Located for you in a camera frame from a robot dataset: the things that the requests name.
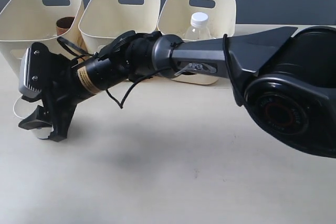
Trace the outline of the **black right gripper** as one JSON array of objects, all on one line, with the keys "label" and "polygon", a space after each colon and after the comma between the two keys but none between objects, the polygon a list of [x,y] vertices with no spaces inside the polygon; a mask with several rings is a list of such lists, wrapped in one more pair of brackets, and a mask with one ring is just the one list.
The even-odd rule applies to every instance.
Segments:
[{"label": "black right gripper", "polygon": [[43,91],[45,108],[38,105],[18,127],[34,130],[52,126],[48,140],[66,139],[77,105],[128,77],[131,67],[124,56],[126,48],[107,45],[99,53],[78,56],[61,67]]}]

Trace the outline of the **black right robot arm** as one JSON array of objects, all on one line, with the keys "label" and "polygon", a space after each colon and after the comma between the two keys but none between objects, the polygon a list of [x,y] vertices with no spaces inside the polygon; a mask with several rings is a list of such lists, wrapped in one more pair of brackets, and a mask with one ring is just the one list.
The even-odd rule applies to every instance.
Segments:
[{"label": "black right robot arm", "polygon": [[124,80],[173,79],[204,74],[230,80],[235,102],[280,142],[298,151],[335,158],[335,29],[293,26],[259,33],[184,42],[159,31],[128,31],[87,53],[64,38],[73,59],[40,42],[22,57],[19,91],[41,101],[19,122],[25,130],[49,128],[66,139],[77,105]]}]

